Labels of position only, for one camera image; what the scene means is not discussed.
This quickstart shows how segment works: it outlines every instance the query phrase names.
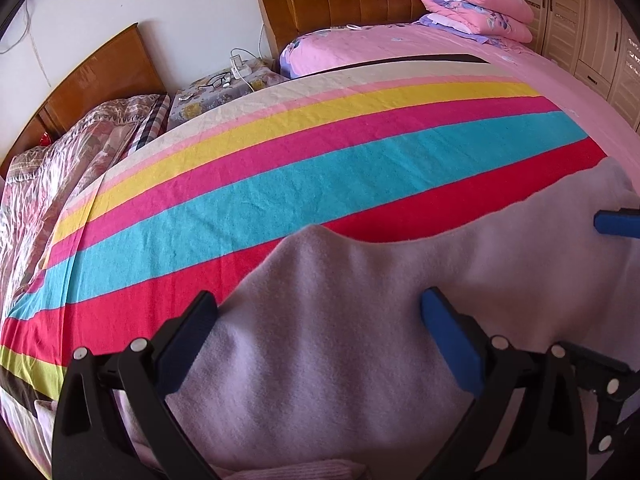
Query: yellow stripe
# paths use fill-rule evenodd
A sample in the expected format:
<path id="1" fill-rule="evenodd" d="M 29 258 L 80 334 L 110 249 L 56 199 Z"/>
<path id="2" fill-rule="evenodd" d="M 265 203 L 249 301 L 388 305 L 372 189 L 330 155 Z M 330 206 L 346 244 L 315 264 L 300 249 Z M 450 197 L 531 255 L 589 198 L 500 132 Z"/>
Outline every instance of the yellow stripe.
<path id="1" fill-rule="evenodd" d="M 0 346 L 0 364 L 35 390 L 58 400 L 66 368 L 18 354 L 6 346 Z"/>
<path id="2" fill-rule="evenodd" d="M 151 166 L 112 187 L 75 211 L 60 223 L 53 237 L 56 243 L 111 209 L 157 184 L 203 164 L 267 140 L 284 137 L 322 124 L 352 117 L 421 104 L 498 97 L 538 96 L 524 83 L 442 83 L 405 86 L 319 102 L 288 110 L 231 128 L 209 137 Z"/>

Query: folded pink quilt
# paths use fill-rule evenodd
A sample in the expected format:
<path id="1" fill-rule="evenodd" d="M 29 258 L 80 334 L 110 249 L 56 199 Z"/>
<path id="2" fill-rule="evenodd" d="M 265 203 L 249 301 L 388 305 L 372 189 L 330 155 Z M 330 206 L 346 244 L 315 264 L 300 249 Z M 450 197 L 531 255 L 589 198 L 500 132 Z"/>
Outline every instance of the folded pink quilt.
<path id="1" fill-rule="evenodd" d="M 501 36 L 530 43 L 525 25 L 533 21 L 533 10 L 524 0 L 422 0 L 430 12 L 437 12 L 466 25 L 473 34 Z"/>

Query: plaid fabric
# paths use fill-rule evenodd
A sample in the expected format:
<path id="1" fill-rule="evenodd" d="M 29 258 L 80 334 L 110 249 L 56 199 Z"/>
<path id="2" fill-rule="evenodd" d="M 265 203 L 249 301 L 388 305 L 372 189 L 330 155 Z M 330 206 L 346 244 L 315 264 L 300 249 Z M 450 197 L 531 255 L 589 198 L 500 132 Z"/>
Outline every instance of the plaid fabric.
<path id="1" fill-rule="evenodd" d="M 167 94 L 161 94 L 158 96 L 156 104 L 131 137 L 129 145 L 125 149 L 124 153 L 122 153 L 120 160 L 124 160 L 132 153 L 136 152 L 143 146 L 146 146 L 152 140 L 157 139 L 165 133 L 169 118 L 170 105 L 171 98 Z"/>

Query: striped bed sheet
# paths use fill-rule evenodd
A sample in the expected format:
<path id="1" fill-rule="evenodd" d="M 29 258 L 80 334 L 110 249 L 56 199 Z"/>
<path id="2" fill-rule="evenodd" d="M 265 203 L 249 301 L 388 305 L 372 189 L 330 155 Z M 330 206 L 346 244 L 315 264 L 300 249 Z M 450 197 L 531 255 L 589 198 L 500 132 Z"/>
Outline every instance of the striped bed sheet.
<path id="1" fill-rule="evenodd" d="M 58 398 L 75 348 L 120 351 L 203 289 L 221 303 L 308 224 L 368 242 L 429 237 L 605 157 L 551 101 L 484 62 L 350 68 L 216 108 L 62 212 L 43 271 L 2 321 L 2 416 L 50 475 L 37 406 Z"/>

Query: red object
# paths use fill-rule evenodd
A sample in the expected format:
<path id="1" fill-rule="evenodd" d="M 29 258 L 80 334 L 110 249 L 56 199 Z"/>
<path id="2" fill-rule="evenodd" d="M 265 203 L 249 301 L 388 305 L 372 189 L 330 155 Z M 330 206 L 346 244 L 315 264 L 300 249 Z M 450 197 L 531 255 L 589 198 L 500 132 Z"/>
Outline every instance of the red object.
<path id="1" fill-rule="evenodd" d="M 53 140 L 51 140 L 51 136 L 48 133 L 42 134 L 42 137 L 40 137 L 40 145 L 50 146 L 52 144 L 53 144 Z"/>

